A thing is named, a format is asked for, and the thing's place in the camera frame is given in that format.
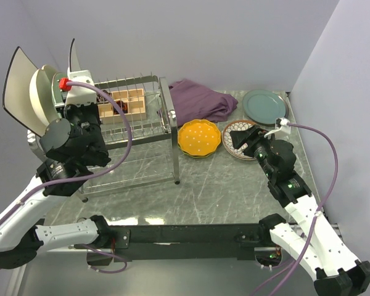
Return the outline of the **orange dotted plate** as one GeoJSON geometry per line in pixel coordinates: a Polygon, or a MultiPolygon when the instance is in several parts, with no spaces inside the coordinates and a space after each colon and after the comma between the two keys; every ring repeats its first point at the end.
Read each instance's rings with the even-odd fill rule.
{"type": "Polygon", "coordinates": [[[192,120],[178,131],[178,145],[192,155],[206,155],[215,152],[221,144],[218,127],[208,120],[192,120]]]}

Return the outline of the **dark green round plate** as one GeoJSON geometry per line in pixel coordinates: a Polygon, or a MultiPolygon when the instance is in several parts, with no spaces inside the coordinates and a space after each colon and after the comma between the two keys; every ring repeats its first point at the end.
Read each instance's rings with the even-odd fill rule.
{"type": "Polygon", "coordinates": [[[243,97],[242,106],[251,120],[265,126],[273,126],[278,118],[289,114],[285,100],[267,90],[249,91],[243,97]]]}

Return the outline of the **large square plate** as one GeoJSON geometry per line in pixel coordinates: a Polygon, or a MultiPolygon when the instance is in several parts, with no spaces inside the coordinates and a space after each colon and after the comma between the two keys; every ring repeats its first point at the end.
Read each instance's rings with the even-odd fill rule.
{"type": "Polygon", "coordinates": [[[29,90],[32,76],[37,69],[22,48],[17,46],[7,69],[2,92],[2,106],[24,128],[42,136],[46,125],[35,114],[29,90]]]}
{"type": "Polygon", "coordinates": [[[81,71],[81,66],[78,60],[78,55],[76,52],[75,38],[72,39],[70,43],[70,49],[68,53],[68,68],[67,72],[78,72],[81,71]]]}

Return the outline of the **mint green flower plate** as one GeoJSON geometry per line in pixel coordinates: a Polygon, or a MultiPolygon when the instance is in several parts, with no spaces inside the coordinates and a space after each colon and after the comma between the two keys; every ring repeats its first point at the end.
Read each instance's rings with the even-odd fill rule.
{"type": "Polygon", "coordinates": [[[66,78],[67,75],[63,72],[57,72],[54,74],[51,83],[51,94],[52,101],[55,108],[61,108],[65,105],[66,94],[62,94],[62,90],[59,88],[59,82],[62,78],[66,78]]]}

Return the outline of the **white round plate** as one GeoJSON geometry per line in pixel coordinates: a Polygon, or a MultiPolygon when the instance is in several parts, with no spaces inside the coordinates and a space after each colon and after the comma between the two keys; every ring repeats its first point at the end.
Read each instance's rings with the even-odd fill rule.
{"type": "Polygon", "coordinates": [[[50,65],[38,68],[30,80],[29,93],[31,106],[44,128],[59,118],[52,98],[52,81],[57,70],[50,65]]]}

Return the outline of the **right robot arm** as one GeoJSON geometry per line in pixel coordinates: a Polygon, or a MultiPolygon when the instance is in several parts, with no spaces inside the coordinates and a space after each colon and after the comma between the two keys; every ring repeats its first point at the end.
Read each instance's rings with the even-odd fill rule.
{"type": "Polygon", "coordinates": [[[304,232],[301,237],[278,214],[260,220],[259,241],[284,249],[294,263],[288,279],[301,266],[318,295],[360,295],[370,284],[370,262],[361,261],[341,240],[321,211],[311,189],[295,171],[293,145],[253,126],[231,131],[235,149],[254,157],[268,179],[271,195],[304,232]]]}

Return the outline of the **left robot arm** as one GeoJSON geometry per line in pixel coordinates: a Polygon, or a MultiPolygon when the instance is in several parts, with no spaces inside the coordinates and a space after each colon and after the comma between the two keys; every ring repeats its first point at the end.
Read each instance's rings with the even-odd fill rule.
{"type": "Polygon", "coordinates": [[[93,172],[111,161],[96,104],[69,105],[39,140],[47,159],[29,185],[0,214],[0,269],[14,269],[48,250],[72,244],[107,246],[111,233],[101,216],[80,223],[43,226],[39,220],[72,196],[93,172]]]}

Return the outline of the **steel dish rack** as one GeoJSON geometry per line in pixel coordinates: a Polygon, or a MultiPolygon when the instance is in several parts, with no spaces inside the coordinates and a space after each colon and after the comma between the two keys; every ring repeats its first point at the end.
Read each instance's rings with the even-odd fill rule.
{"type": "MultiPolygon", "coordinates": [[[[118,193],[121,189],[172,181],[179,184],[178,129],[167,80],[157,75],[98,82],[95,86],[109,92],[143,89],[147,119],[131,121],[133,146],[131,153],[117,168],[103,177],[84,183],[76,193],[83,202],[92,197],[118,193]]],[[[101,125],[102,137],[112,161],[117,163],[125,153],[127,129],[123,122],[101,125]]]]}

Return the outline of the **purple cloth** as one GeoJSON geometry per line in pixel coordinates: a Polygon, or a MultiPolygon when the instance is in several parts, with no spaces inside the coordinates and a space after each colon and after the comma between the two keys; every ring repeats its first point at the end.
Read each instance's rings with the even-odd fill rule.
{"type": "Polygon", "coordinates": [[[226,121],[237,109],[238,101],[232,95],[214,91],[188,79],[170,84],[169,90],[178,126],[196,119],[214,123],[226,121]]]}

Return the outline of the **wooden cutlery box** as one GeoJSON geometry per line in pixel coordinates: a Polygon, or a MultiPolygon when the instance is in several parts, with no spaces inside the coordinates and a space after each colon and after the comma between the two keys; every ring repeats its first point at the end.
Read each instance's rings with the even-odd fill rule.
{"type": "MultiPolygon", "coordinates": [[[[121,108],[126,119],[131,121],[141,121],[147,119],[146,100],[143,89],[119,90],[107,93],[121,108]]],[[[97,96],[99,116],[103,124],[116,124],[123,121],[120,114],[114,109],[111,103],[102,96],[97,96]]]]}

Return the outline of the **black base beam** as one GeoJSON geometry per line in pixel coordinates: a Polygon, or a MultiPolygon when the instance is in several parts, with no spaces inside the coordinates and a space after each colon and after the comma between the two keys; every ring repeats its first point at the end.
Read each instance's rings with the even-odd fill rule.
{"type": "Polygon", "coordinates": [[[91,243],[127,261],[235,258],[254,260],[255,249],[275,248],[259,224],[108,226],[91,243]]]}

